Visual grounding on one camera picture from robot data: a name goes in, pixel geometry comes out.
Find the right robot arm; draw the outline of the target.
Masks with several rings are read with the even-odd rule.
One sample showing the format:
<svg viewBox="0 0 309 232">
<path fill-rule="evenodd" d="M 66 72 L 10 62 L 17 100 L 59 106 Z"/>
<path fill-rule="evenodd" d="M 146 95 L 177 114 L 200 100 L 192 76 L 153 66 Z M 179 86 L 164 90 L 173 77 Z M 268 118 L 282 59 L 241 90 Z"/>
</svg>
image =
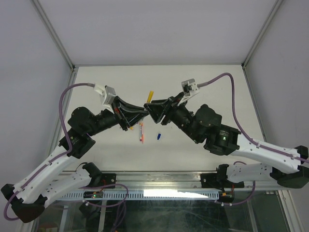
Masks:
<svg viewBox="0 0 309 232">
<path fill-rule="evenodd" d="M 218 156 L 238 156 L 255 164 L 221 164 L 216 173 L 202 178 L 211 188 L 230 188 L 245 181 L 274 180 L 278 185 L 300 189 L 309 182 L 309 169 L 302 166 L 308 157 L 304 146 L 283 148 L 248 139 L 239 129 L 221 123 L 222 117 L 206 104 L 195 113 L 179 99 L 170 97 L 144 105 L 155 123 L 174 123 L 196 144 Z"/>
</svg>

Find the orange highlighter pen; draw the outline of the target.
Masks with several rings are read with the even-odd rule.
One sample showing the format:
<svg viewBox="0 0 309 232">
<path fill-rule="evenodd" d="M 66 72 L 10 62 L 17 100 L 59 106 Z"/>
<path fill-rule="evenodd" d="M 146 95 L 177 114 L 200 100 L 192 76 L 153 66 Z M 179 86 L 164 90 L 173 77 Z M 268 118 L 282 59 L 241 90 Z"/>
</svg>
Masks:
<svg viewBox="0 0 309 232">
<path fill-rule="evenodd" d="M 140 141 L 144 143 L 144 126 L 143 122 L 140 123 Z"/>
</svg>

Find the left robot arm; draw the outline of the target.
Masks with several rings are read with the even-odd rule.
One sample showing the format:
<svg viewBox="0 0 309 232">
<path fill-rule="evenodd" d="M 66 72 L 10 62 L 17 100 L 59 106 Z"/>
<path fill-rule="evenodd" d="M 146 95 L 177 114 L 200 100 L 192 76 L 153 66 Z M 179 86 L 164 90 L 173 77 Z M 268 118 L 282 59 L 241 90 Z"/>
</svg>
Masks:
<svg viewBox="0 0 309 232">
<path fill-rule="evenodd" d="M 58 146 L 28 177 L 16 184 L 5 184 L 1 192 L 8 200 L 16 219 L 29 223 L 62 195 L 77 188 L 97 188 L 103 185 L 104 175 L 92 162 L 69 177 L 54 182 L 67 166 L 79 160 L 95 144 L 92 136 L 119 125 L 122 130 L 137 124 L 148 115 L 139 106 L 115 97 L 111 110 L 105 109 L 95 115 L 86 107 L 76 108 L 68 120 L 70 130 Z"/>
</svg>

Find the short yellow pen cap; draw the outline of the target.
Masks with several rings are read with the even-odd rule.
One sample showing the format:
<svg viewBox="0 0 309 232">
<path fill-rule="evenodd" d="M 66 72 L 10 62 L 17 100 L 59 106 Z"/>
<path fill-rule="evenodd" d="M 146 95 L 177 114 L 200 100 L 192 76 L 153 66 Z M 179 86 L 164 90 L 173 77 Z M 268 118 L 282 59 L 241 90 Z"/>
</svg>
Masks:
<svg viewBox="0 0 309 232">
<path fill-rule="evenodd" d="M 149 92 L 149 95 L 148 95 L 148 98 L 147 98 L 147 103 L 150 103 L 150 102 L 151 102 L 152 97 L 153 97 L 153 94 L 154 94 L 154 92 L 151 90 L 151 91 Z"/>
</svg>

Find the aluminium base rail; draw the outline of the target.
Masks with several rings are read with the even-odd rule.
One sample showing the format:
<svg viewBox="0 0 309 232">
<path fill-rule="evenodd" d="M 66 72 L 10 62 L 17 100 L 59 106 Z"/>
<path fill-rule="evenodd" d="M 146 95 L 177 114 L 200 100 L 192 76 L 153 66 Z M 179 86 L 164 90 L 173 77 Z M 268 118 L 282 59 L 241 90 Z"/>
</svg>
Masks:
<svg viewBox="0 0 309 232">
<path fill-rule="evenodd" d="M 58 181 L 73 174 L 74 171 L 62 171 L 54 181 Z M 142 189 L 179 189 L 193 190 L 202 189 L 201 174 L 212 174 L 214 171 L 102 171 L 104 174 L 116 174 L 116 183 L 126 185 L 130 190 Z M 244 188 L 238 191 L 251 191 L 252 181 L 244 181 Z M 289 190 L 279 186 L 275 181 L 256 181 L 255 190 L 257 191 L 277 191 Z"/>
</svg>

